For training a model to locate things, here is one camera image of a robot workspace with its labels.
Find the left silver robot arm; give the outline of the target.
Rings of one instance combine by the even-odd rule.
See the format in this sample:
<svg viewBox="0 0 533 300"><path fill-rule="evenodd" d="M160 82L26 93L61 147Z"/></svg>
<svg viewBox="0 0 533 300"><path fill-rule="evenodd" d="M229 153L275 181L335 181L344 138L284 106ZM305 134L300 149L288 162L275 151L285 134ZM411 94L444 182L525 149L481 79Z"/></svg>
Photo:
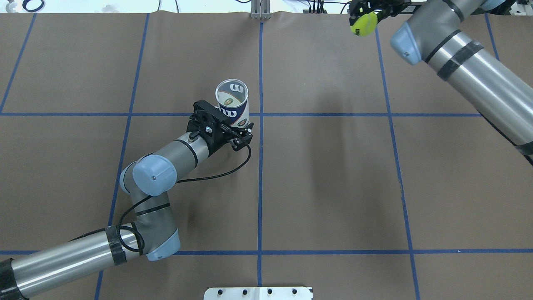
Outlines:
<svg viewBox="0 0 533 300"><path fill-rule="evenodd" d="M181 244L168 192L181 183L232 174L186 178L225 146L234 151L246 149L249 161L253 129L247 109L194 102L182 135L122 169L117 184L129 197L130 206L115 224L20 259L3 260L2 300L28 300L135 258L158 261L175 254Z"/></svg>

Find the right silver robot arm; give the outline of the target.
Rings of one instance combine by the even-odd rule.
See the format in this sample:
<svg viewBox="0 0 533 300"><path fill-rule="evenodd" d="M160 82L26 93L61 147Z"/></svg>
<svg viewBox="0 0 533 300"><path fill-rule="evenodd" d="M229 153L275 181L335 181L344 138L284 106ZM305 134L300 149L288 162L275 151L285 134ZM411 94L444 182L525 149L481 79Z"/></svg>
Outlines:
<svg viewBox="0 0 533 300"><path fill-rule="evenodd" d="M390 45L410 65L428 64L532 163L532 87L459 28L477 9L489 11L501 4L501 0L428 0L402 23Z"/></svg>

